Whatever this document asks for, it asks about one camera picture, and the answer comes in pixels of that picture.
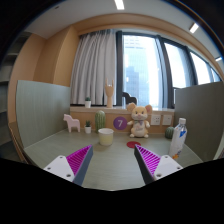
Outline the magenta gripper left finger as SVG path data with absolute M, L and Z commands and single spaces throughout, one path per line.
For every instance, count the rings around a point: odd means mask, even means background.
M 93 146 L 85 146 L 69 156 L 59 155 L 44 170 L 81 186 L 93 156 Z

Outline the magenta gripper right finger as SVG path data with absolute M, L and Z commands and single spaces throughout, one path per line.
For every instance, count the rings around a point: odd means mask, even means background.
M 182 169 L 182 166 L 169 155 L 159 156 L 140 145 L 134 147 L 134 155 L 145 184 L 160 180 Z

